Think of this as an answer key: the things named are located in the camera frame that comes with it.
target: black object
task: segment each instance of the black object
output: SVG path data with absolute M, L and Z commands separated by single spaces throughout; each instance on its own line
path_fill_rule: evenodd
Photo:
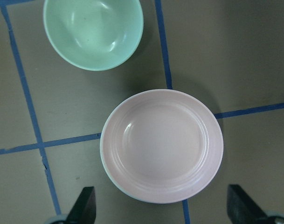
M 96 219 L 96 201 L 94 187 L 83 188 L 66 220 L 52 224 L 94 224 Z
M 228 186 L 227 214 L 232 224 L 284 224 L 284 217 L 267 216 L 237 184 Z

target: pink plate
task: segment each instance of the pink plate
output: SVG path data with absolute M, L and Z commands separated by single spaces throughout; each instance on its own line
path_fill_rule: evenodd
M 222 161 L 222 132 L 194 97 L 150 90 L 111 113 L 100 154 L 121 191 L 144 202 L 173 203 L 197 194 L 213 179 Z

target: gray surface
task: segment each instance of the gray surface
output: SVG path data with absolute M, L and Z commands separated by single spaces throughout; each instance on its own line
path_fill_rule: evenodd
M 138 50 L 103 72 L 78 69 L 56 54 L 43 29 L 42 0 L 8 6 L 44 141 L 101 132 L 124 99 L 166 87 L 154 2 L 141 2 L 145 29 Z M 213 112 L 284 102 L 284 1 L 163 0 L 162 6 L 174 89 Z M 240 184 L 262 209 L 284 213 L 284 109 L 218 121 L 225 145 L 222 165 L 188 200 L 192 223 L 230 223 L 229 183 Z M 32 143 L 35 135 L 0 13 L 0 148 Z M 143 203 L 119 191 L 98 150 L 99 140 L 46 148 L 63 213 L 82 187 L 94 185 L 98 224 L 184 223 L 181 203 Z M 40 224 L 54 214 L 38 150 L 0 156 L 0 223 Z

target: bowl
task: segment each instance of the bowl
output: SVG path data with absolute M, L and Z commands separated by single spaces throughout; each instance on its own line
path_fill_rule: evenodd
M 150 90 L 122 102 L 100 138 L 103 167 L 127 195 L 150 203 L 194 196 L 215 176 L 223 155 L 220 126 L 196 98 Z
M 125 62 L 143 33 L 139 0 L 46 0 L 43 23 L 56 52 L 85 70 L 108 70 Z

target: green bowl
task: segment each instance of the green bowl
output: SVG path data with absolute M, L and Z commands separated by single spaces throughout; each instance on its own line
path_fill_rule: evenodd
M 43 23 L 56 52 L 85 70 L 125 62 L 143 33 L 139 0 L 46 0 Z

